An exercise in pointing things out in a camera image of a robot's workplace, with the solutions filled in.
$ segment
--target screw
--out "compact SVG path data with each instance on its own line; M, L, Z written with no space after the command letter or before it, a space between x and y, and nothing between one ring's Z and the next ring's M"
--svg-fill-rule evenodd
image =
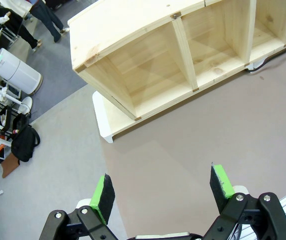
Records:
M242 195L237 195L236 200L243 201L244 197Z
M83 208L82 210L81 210L81 213L83 213L83 214L86 214L88 212L88 210L86 209L86 208Z
M264 196L264 201L269 202L271 200L271 197L269 195Z
M62 217L62 214L61 214L60 212L57 212L57 213L55 214L55 217L56 217L57 219L59 219L60 217Z

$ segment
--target power cord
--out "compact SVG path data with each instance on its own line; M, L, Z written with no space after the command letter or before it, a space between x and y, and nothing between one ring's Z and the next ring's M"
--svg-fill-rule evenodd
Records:
M278 56L280 56L280 55L282 55L282 54L285 54L285 53L286 53L286 48L285 48L284 50L282 50L282 51L280 51L280 52L278 52L278 53L272 55L272 56L267 57L267 58L264 60L264 62L263 62L260 66L258 66L257 68L254 68L254 69L252 69L252 70L250 70L250 69L245 69L245 71L247 71L248 73L255 72L255 71L259 70L260 68L262 68L262 67L263 67L265 64L267 64L269 61L271 61L271 60L275 59L276 57L278 57Z

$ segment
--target bag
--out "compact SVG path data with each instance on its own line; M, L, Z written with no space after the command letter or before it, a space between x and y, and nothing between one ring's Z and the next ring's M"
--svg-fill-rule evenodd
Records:
M40 144L40 136L31 126L26 125L14 137L11 152L22 162L28 162L33 156L33 150Z

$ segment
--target shelf top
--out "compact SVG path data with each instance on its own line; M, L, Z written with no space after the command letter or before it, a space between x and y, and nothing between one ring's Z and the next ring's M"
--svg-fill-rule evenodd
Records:
M68 21L72 68L77 73L134 39L208 0L99 0Z

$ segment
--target brown floor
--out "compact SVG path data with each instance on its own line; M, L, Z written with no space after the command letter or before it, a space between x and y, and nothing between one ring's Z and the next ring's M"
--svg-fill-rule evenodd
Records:
M286 195L286 54L116 139L101 141L128 234L204 234L211 163L254 197Z

